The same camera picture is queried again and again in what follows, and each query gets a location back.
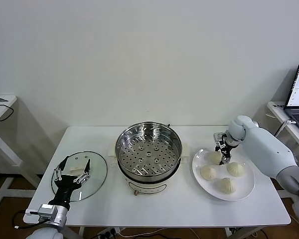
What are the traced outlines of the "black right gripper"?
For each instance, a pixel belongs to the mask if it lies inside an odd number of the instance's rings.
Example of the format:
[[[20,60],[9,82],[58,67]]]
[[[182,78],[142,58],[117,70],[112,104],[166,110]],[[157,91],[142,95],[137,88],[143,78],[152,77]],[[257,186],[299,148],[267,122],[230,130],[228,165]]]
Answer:
[[[222,141],[224,142],[225,147],[220,148],[220,152],[222,155],[219,165],[228,164],[231,160],[230,151],[237,147],[237,141],[233,139],[230,135],[223,135]]]

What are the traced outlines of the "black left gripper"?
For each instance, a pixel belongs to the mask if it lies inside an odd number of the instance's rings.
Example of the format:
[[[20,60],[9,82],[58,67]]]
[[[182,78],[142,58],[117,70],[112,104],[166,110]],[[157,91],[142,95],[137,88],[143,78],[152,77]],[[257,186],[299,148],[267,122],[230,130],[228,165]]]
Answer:
[[[62,176],[62,171],[66,166],[68,158],[69,156],[66,156],[54,169],[56,176],[54,182],[58,189],[54,198],[51,201],[49,201],[50,205],[69,206],[73,191],[80,189],[82,185],[86,183],[90,178],[90,159],[88,159],[84,171],[80,176]]]

